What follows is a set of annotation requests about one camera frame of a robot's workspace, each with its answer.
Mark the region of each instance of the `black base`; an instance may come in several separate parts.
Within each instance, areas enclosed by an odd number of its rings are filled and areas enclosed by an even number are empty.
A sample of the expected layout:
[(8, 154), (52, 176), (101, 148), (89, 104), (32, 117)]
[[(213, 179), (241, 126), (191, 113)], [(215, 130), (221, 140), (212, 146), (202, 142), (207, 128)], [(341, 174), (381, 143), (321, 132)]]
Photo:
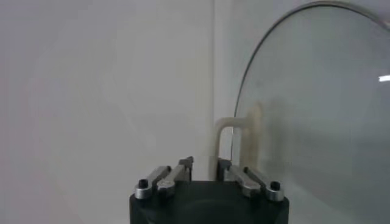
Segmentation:
[(176, 182), (175, 195), (130, 197), (131, 224), (259, 223), (287, 224), (289, 201), (271, 202), (260, 194), (249, 199), (235, 182)]

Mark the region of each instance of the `metal bracket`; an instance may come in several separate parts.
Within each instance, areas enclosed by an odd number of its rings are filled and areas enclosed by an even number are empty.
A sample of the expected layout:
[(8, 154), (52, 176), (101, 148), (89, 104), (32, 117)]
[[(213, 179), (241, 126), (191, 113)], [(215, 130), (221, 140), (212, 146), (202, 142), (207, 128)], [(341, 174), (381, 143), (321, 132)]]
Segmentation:
[(194, 158), (181, 159), (171, 173), (157, 183), (158, 193), (162, 197), (169, 197), (175, 194), (175, 181), (191, 181), (191, 171)]
[(238, 166), (232, 165), (226, 171), (224, 181), (237, 181), (245, 196), (251, 198), (260, 193), (260, 184), (250, 179)]
[(140, 179), (134, 188), (135, 198), (146, 199), (152, 196), (156, 183), (167, 176), (170, 170), (169, 166), (160, 166), (153, 170), (146, 179)]
[(269, 181), (262, 173), (248, 167), (244, 168), (244, 172), (252, 180), (261, 185), (265, 190), (266, 197), (270, 201), (283, 201), (285, 194), (281, 184), (278, 181)]

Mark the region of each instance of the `white wall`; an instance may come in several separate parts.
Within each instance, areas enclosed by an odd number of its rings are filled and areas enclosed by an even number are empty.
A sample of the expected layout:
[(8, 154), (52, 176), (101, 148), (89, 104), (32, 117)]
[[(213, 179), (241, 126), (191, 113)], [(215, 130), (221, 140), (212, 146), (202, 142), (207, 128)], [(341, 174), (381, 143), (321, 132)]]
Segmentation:
[(6, 0), (0, 223), (128, 223), (128, 196), (193, 155), (207, 178), (213, 2)]
[[(215, 0), (214, 119), (234, 116), (244, 71), (263, 35), (286, 12), (307, 0)], [(344, 1), (364, 7), (390, 21), (388, 0)], [(230, 158), (232, 134), (222, 132), (221, 152)]]

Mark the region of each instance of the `metal clamp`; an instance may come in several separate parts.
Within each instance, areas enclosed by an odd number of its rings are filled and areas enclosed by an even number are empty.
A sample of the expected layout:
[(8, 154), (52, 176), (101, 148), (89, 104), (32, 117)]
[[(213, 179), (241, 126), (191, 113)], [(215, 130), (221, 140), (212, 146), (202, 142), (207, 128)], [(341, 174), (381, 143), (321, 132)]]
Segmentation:
[(225, 173), (227, 173), (227, 169), (232, 165), (232, 162), (227, 159), (218, 158), (217, 163), (217, 172), (216, 172), (216, 180), (224, 181)]
[(281, 184), (278, 181), (269, 181), (262, 173), (248, 167), (244, 168), (244, 172), (261, 185), (265, 189), (266, 197), (270, 201), (283, 201), (285, 194)]
[(175, 194), (175, 181), (191, 181), (191, 170), (194, 162), (193, 157), (181, 159), (168, 176), (157, 183), (157, 190), (163, 197)]
[(224, 181), (237, 181), (243, 194), (249, 198), (260, 193), (260, 184), (250, 179), (238, 166), (232, 165), (227, 169)]
[(146, 179), (140, 179), (134, 188), (135, 198), (146, 199), (152, 196), (156, 183), (167, 176), (170, 170), (169, 166), (160, 166), (153, 170)]

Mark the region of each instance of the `black knob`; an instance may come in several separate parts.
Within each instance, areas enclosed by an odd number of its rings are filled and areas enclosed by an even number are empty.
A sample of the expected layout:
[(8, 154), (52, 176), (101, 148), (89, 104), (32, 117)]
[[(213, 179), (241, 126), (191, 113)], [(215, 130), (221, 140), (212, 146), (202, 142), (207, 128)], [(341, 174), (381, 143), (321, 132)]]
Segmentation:
[(140, 179), (139, 180), (139, 182), (138, 182), (139, 188), (144, 189), (144, 188), (147, 188), (147, 186), (148, 186), (147, 179)]
[(280, 191), (280, 183), (278, 181), (271, 182), (271, 190)]

